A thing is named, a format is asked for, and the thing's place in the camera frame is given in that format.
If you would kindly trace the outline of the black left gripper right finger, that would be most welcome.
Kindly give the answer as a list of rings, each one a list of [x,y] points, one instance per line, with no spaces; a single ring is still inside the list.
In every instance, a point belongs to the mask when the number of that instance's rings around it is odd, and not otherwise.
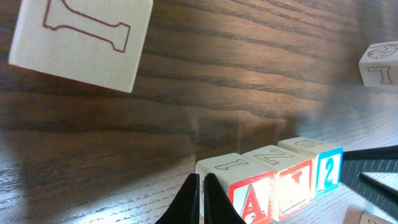
[[[206,175],[204,190],[205,224],[246,224],[234,209],[215,174]]]

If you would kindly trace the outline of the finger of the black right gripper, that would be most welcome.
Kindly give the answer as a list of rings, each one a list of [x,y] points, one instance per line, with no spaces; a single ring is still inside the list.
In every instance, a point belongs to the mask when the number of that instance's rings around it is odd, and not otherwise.
[[[357,194],[397,218],[397,190],[369,176],[367,172],[397,173],[397,146],[343,153],[341,181]]]

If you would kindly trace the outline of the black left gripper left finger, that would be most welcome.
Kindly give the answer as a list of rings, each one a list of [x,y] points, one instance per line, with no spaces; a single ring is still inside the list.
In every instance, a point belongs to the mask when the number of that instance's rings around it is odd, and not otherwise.
[[[189,174],[172,203],[155,224],[198,224],[200,210],[200,177]]]

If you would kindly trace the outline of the red letter A block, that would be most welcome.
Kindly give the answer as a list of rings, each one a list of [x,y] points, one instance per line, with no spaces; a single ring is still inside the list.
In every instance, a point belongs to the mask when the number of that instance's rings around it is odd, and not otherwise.
[[[201,197],[204,197],[204,179],[216,175],[235,211],[246,223],[270,223],[274,170],[238,153],[225,154],[200,160],[195,172],[200,175]]]

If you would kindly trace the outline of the blue number 2 block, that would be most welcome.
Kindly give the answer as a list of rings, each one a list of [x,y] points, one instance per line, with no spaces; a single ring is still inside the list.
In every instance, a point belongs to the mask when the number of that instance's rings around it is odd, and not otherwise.
[[[339,187],[343,162],[342,147],[305,137],[281,140],[277,145],[312,158],[312,186],[315,198],[324,196]]]

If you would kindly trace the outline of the red letter I block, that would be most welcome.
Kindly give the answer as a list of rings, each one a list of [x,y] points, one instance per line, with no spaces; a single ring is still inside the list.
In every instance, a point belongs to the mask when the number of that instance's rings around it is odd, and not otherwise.
[[[313,190],[313,160],[310,156],[275,145],[246,152],[243,156],[275,172],[274,220],[283,221],[309,204]]]

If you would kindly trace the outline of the yellow top wooden block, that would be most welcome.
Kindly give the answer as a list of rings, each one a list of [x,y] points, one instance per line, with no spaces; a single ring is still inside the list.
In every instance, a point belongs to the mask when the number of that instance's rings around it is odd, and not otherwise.
[[[365,86],[397,86],[397,41],[371,44],[358,67]]]

